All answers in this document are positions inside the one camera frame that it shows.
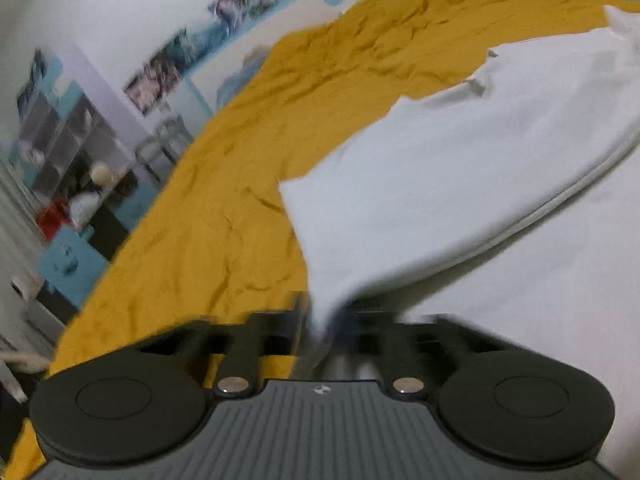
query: bed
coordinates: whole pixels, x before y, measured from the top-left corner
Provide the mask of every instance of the bed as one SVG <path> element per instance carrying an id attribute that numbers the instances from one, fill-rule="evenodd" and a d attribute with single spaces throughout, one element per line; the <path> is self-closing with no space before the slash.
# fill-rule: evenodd
<path id="1" fill-rule="evenodd" d="M 184 155 L 63 336 L 51 371 L 185 319 L 238 322 L 252 310 L 288 308 L 292 291 L 305 290 L 306 272 L 279 181 L 306 173 L 400 96 L 459 83 L 489 47 L 604 26 L 603 4 L 640 12 L 640 2 L 624 0 L 364 0 L 337 21 L 284 37 Z M 640 344 L 623 352 L 602 334 L 630 340 L 640 320 L 632 307 L 640 297 L 639 176 L 635 152 L 517 239 L 387 298 L 409 318 L 467 316 L 602 378 L 616 402 L 623 399 L 617 446 L 603 453 L 625 479 L 634 478 L 626 459 L 640 438 L 628 397 L 638 386 Z M 604 349 L 595 359 L 582 351 L 594 338 Z M 268 358 L 262 373 L 286 377 L 291 365 Z M 7 478 L 25 478 L 42 460 L 27 424 Z"/>

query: wrinkled yellow fabric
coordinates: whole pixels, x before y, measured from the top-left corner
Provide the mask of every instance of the wrinkled yellow fabric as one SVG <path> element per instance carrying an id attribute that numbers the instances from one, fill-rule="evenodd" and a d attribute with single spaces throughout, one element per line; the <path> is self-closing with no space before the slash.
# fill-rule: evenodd
<path id="1" fill-rule="evenodd" d="M 238 322 L 286 308 L 305 264 L 278 194 L 402 95 L 459 83 L 500 43 L 606 25 L 624 0 L 365 0 L 336 22 L 283 38 L 207 125 L 60 341 L 52 372 L 192 317 Z M 264 376 L 284 377 L 290 358 Z M 7 471 L 43 462 L 25 427 Z"/>

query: folded white garment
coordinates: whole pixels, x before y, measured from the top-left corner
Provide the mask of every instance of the folded white garment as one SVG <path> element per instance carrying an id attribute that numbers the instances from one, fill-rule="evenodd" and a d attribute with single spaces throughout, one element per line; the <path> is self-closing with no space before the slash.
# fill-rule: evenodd
<path id="1" fill-rule="evenodd" d="M 467 81 L 400 98 L 306 176 L 280 184 L 308 269 L 312 328 L 431 276 L 552 211 L 640 138 L 640 18 L 504 44 Z"/>

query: silver screw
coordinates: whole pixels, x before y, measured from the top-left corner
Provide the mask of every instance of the silver screw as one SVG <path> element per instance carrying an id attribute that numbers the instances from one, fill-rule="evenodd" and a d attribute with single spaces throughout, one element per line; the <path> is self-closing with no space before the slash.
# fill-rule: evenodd
<path id="1" fill-rule="evenodd" d="M 239 394 L 249 387 L 249 381 L 244 377 L 225 377 L 218 381 L 218 388 L 226 394 Z"/>
<path id="2" fill-rule="evenodd" d="M 401 394 L 416 394 L 424 389 L 424 383 L 415 377 L 402 377 L 394 381 L 394 388 Z"/>

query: gray ribbed panel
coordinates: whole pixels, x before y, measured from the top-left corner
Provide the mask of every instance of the gray ribbed panel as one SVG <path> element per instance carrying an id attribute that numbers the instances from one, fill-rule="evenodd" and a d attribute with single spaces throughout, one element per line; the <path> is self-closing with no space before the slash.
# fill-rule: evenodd
<path id="1" fill-rule="evenodd" d="M 52 462 L 34 480 L 611 480 L 595 462 L 555 472 L 498 468 L 468 455 L 429 410 L 376 383 L 270 381 L 222 402 L 200 434 L 149 464 L 90 471 Z"/>

